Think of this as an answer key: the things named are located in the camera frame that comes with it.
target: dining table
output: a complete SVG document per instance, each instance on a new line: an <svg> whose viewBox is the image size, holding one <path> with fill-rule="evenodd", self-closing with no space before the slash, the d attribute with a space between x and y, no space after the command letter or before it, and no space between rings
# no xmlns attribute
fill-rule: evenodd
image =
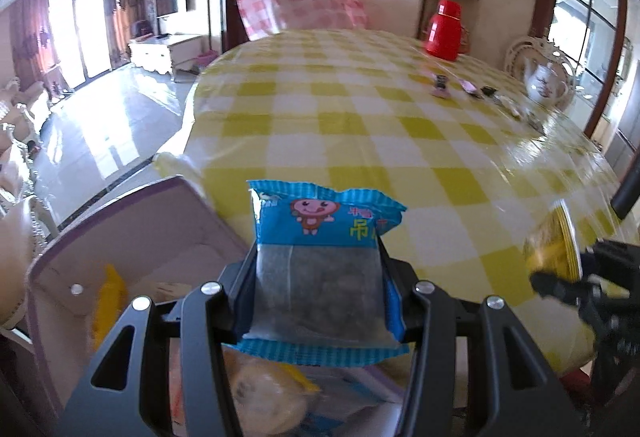
<svg viewBox="0 0 640 437"><path fill-rule="evenodd" d="M433 94L438 75L448 98ZM483 86L543 129L465 91ZM593 356L593 334L531 289L526 236L564 200L580 248L639 242L633 216L620 221L609 206L616 175L566 115L479 59L437 59L389 32L288 30L225 53L200 75L155 165L186 176L247 245L247 180L384 192L407 207L383 236L390 256L454 297L502 297L557 373Z"/></svg>

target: thermos lid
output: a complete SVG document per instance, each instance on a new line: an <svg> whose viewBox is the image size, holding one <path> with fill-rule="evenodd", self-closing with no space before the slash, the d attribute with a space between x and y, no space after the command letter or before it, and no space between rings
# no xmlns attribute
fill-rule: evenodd
<svg viewBox="0 0 640 437"><path fill-rule="evenodd" d="M444 14L452 18L460 19L460 4L453 0L440 0L438 2L438 14Z"/></svg>

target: glass panel door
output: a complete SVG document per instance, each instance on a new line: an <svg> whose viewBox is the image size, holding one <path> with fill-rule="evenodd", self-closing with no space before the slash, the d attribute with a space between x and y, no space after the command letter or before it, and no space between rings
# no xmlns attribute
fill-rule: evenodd
<svg viewBox="0 0 640 437"><path fill-rule="evenodd" d="M584 129L602 91L613 53L618 0L556 0L549 39L571 59L576 96L567 115ZM609 113L609 106L604 116Z"/></svg>
<svg viewBox="0 0 640 437"><path fill-rule="evenodd" d="M71 88L111 68L103 0L49 0L53 41Z"/></svg>

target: glossy floor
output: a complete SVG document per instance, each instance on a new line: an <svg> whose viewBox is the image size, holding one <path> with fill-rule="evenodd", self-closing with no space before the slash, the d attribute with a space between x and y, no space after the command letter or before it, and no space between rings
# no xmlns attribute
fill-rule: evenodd
<svg viewBox="0 0 640 437"><path fill-rule="evenodd" d="M34 166L36 194L58 224L132 186L129 178L115 185L146 168L180 128L193 82L190 74L179 73L172 82L168 75L127 65L52 107ZM156 176L152 170L135 175L134 184Z"/></svg>

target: white cabinet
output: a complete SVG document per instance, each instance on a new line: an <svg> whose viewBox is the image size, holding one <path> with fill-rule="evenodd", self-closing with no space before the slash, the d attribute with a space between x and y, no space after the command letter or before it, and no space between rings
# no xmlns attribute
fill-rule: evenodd
<svg viewBox="0 0 640 437"><path fill-rule="evenodd" d="M176 69L191 68L195 58L202 53L203 38L199 34L171 34L165 38L129 42L131 62L147 71L169 73L173 78Z"/></svg>

